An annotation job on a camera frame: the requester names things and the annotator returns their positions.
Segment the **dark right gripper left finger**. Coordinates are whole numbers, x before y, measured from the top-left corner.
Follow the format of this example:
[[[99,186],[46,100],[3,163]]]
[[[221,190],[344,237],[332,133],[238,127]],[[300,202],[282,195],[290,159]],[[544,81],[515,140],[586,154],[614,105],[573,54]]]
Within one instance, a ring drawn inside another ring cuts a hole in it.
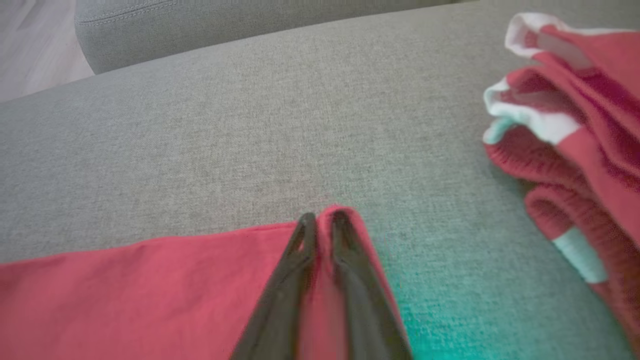
[[[311,284],[317,253],[316,216],[298,219],[270,274],[231,360],[295,360],[303,298]]]

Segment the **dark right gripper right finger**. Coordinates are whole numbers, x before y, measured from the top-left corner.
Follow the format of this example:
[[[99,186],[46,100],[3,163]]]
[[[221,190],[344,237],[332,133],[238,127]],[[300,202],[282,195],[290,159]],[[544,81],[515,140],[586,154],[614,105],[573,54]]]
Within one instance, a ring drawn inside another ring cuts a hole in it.
[[[332,258],[343,293],[350,360],[411,360],[402,323],[347,212],[331,219]]]

